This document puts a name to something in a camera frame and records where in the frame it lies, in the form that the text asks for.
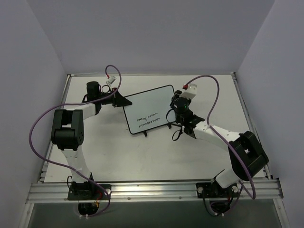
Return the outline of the small black-framed whiteboard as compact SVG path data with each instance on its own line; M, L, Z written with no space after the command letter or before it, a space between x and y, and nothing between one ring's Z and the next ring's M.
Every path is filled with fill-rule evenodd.
M132 105L124 106L123 111L130 134L143 133L175 122L175 114L170 108L173 95L172 85L128 95L126 99Z

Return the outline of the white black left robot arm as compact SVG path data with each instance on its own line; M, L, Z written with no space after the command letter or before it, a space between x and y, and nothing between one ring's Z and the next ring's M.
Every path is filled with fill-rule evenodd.
M84 120L98 115L103 105L124 107L132 102L123 97L116 88L102 92L97 81L86 84L87 94L82 104L75 109L58 109L54 112L51 141L64 154L69 167L72 167L72 182L81 184L79 194L91 199L96 193L95 185L88 182L93 175L86 165L82 151L85 139Z

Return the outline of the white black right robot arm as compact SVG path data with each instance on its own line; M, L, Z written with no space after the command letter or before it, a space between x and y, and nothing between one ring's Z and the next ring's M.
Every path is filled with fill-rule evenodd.
M211 184L212 193L222 196L228 187L239 181L250 181L269 162L262 145L254 133L232 132L210 123L195 115L190 109L191 100L175 91L170 108L175 113L175 122L181 131L199 140L205 140L229 153L231 168L221 171Z

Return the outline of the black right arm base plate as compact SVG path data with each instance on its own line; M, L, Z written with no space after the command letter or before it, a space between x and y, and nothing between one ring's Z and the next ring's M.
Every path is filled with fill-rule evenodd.
M196 183L198 198L232 198L236 197L239 189L236 184L227 188L222 188L217 182L198 182Z

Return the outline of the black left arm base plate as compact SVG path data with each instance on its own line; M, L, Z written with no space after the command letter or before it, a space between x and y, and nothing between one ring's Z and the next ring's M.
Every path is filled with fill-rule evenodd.
M90 182L76 183L69 185L68 200L108 200L112 186L110 184L92 184Z

